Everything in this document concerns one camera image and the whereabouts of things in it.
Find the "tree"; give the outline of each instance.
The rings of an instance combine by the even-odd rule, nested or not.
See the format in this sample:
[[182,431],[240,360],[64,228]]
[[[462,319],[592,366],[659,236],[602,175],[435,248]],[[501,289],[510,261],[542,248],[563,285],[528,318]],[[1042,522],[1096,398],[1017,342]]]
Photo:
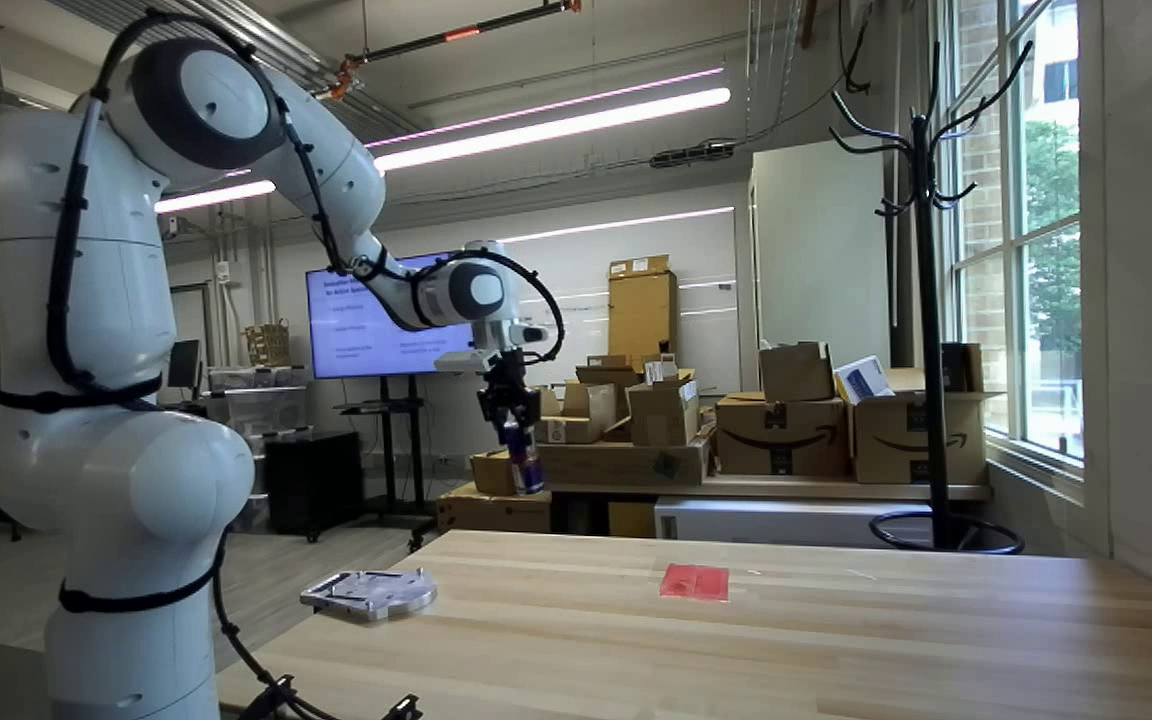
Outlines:
[[[1054,120],[1025,124],[1025,228],[1081,212],[1081,142]],[[1083,360],[1081,232],[1027,246],[1027,319],[1043,351]]]

